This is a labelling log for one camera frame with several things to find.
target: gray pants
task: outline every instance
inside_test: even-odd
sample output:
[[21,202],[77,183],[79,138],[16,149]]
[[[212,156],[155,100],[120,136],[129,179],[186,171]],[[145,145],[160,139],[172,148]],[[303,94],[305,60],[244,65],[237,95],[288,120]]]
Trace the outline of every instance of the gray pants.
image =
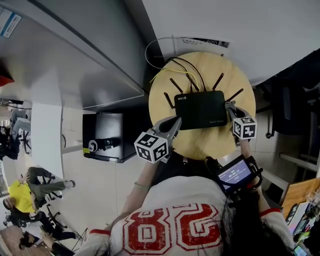
[[18,120],[18,118],[26,118],[26,111],[18,109],[13,109],[11,111],[11,122],[13,123],[13,127],[11,127],[10,134],[12,135],[13,140],[15,141],[17,136],[19,135],[19,129],[31,132],[31,123],[29,121]]
[[64,181],[58,181],[50,184],[39,184],[38,176],[44,176],[46,178],[50,178],[52,176],[50,172],[41,167],[30,167],[27,173],[30,177],[27,184],[30,190],[35,194],[36,200],[39,202],[46,197],[46,194],[64,190],[66,188]]

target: wooden tabletop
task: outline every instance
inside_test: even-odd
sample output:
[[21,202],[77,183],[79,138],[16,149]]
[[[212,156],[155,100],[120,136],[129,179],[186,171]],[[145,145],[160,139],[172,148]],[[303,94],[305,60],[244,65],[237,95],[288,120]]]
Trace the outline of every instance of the wooden tabletop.
[[310,192],[315,192],[318,187],[320,187],[320,178],[313,178],[289,185],[282,204],[284,218],[288,216],[292,206],[307,201],[307,195]]
[[[216,87],[216,91],[223,91],[224,98],[228,99],[238,90],[244,89],[234,98],[235,105],[248,111],[251,116],[255,116],[256,101],[252,87],[246,75],[234,63],[225,57],[208,52],[187,53],[179,58],[191,62],[199,70],[207,91],[212,89],[220,74],[224,73],[224,77]],[[175,59],[175,61],[195,75],[200,91],[203,92],[204,87],[201,79],[192,66],[179,59]],[[183,71],[183,68],[173,61],[165,65],[164,69]],[[159,74],[152,84],[149,96],[149,112],[153,124],[163,118],[176,115],[176,111],[170,108],[164,96],[164,92],[168,93],[174,104],[174,97],[179,94],[179,91],[170,82],[170,78],[175,80],[184,93],[190,92],[190,81],[185,74],[170,70]],[[178,154],[195,160],[204,160],[207,156],[211,156],[214,159],[221,158],[232,153],[236,148],[230,128],[231,123],[228,122],[226,126],[181,130],[174,139],[173,147]]]

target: yellow shirt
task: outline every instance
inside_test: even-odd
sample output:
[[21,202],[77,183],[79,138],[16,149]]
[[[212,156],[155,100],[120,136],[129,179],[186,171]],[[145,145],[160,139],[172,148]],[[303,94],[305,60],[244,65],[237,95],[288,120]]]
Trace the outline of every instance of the yellow shirt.
[[9,195],[12,198],[15,198],[17,208],[20,212],[23,213],[34,213],[35,210],[32,207],[31,201],[31,190],[27,183],[20,184],[18,180],[16,180],[8,189]]

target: white desk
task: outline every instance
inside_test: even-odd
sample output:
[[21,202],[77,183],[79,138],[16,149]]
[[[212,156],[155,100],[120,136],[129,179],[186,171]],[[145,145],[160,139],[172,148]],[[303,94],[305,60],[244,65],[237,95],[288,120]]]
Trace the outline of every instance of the white desk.
[[62,154],[79,151],[83,145],[62,148],[62,106],[33,103],[31,147],[34,162],[54,176],[64,178]]

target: person in yellow shirt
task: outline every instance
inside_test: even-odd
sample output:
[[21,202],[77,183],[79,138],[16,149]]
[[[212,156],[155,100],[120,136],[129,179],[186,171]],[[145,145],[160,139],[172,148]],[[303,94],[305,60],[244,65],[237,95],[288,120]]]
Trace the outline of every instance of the person in yellow shirt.
[[3,200],[4,207],[7,210],[16,208],[23,213],[34,213],[39,209],[39,203],[46,194],[70,189],[76,185],[73,180],[39,184],[38,176],[51,178],[51,173],[41,167],[30,167],[23,178],[14,181],[8,188],[9,197]]

